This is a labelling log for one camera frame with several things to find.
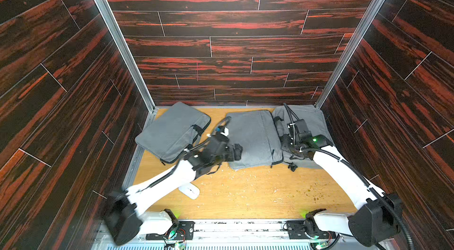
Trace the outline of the grey laptop bag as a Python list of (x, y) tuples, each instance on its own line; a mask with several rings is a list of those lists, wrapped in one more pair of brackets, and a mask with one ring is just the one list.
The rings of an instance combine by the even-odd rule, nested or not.
[(240, 170), (259, 166), (274, 166), (284, 160), (279, 135), (268, 110), (228, 113), (229, 139), (243, 148), (241, 159), (229, 163)]
[(135, 142), (161, 162), (171, 164), (184, 149), (199, 144), (210, 123), (211, 118), (207, 114), (177, 102), (149, 124), (135, 138)]
[[(324, 114), (320, 109), (315, 108), (312, 105), (283, 105), (274, 109), (272, 112), (275, 128), (281, 137), (284, 134), (288, 134), (287, 124), (290, 122), (296, 122), (297, 120), (304, 120), (307, 124), (309, 131), (313, 136), (322, 134), (329, 138), (332, 142), (332, 137), (328, 132), (327, 124), (324, 118)], [(297, 168), (310, 168), (310, 169), (321, 169), (321, 166), (310, 159), (290, 159), (290, 153), (283, 151), (284, 160), (283, 163), (288, 166), (291, 171), (295, 171)]]

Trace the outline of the white computer mouse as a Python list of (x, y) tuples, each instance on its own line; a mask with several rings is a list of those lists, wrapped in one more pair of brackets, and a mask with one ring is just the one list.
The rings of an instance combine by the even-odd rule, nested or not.
[(191, 184), (191, 183), (187, 183), (187, 184), (184, 184), (184, 185), (181, 185), (178, 190), (180, 192), (182, 192), (183, 194), (185, 194), (187, 197), (189, 197), (190, 199), (192, 200), (196, 200), (201, 191), (199, 190), (198, 187), (196, 187), (195, 185)]

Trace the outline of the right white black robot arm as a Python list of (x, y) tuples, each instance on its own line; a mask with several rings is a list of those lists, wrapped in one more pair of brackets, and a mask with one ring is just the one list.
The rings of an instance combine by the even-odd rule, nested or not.
[(403, 234), (407, 247), (415, 248), (408, 226), (402, 218), (403, 202), (367, 180), (336, 149), (324, 134), (313, 135), (302, 119), (285, 123), (275, 117), (282, 149), (292, 163), (311, 160), (322, 167), (343, 189), (356, 208), (355, 213), (333, 213), (316, 209), (306, 214), (305, 235), (318, 240), (314, 250), (329, 250), (342, 236), (353, 237), (361, 245), (382, 249), (382, 241)]

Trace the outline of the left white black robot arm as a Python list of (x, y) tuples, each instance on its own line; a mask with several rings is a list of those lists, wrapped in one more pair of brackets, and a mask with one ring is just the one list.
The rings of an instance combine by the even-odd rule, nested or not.
[(241, 159), (243, 148), (240, 144), (232, 144), (228, 137), (231, 119), (225, 117), (205, 141), (184, 149), (172, 168), (150, 180), (107, 195), (102, 219), (115, 245), (123, 246), (140, 234), (176, 233), (178, 222), (171, 210), (164, 209), (149, 216), (145, 212), (179, 187), (216, 173), (223, 162)]

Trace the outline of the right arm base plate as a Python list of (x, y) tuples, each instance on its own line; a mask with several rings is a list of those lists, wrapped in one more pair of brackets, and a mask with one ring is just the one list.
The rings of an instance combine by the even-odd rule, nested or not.
[(335, 239), (335, 232), (321, 231), (313, 219), (288, 220), (283, 229), (287, 231), (290, 239), (327, 240)]

